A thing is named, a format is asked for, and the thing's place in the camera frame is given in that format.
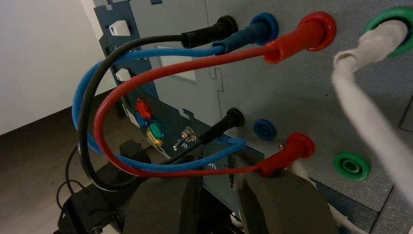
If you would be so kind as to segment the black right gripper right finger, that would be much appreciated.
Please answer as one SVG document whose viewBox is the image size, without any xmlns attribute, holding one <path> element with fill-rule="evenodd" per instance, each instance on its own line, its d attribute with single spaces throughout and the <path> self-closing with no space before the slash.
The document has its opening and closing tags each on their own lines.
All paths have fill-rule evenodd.
<svg viewBox="0 0 413 234">
<path fill-rule="evenodd" d="M 337 234 L 325 198 L 307 180 L 287 171 L 271 177 L 237 175 L 237 194 L 247 234 Z"/>
</svg>

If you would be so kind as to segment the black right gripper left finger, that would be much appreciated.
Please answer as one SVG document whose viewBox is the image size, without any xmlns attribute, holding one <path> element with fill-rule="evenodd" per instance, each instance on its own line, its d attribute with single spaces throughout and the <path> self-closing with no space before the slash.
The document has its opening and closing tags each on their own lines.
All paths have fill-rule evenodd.
<svg viewBox="0 0 413 234">
<path fill-rule="evenodd" d="M 194 234 L 202 179 L 150 178 L 131 197 L 124 234 Z"/>
</svg>

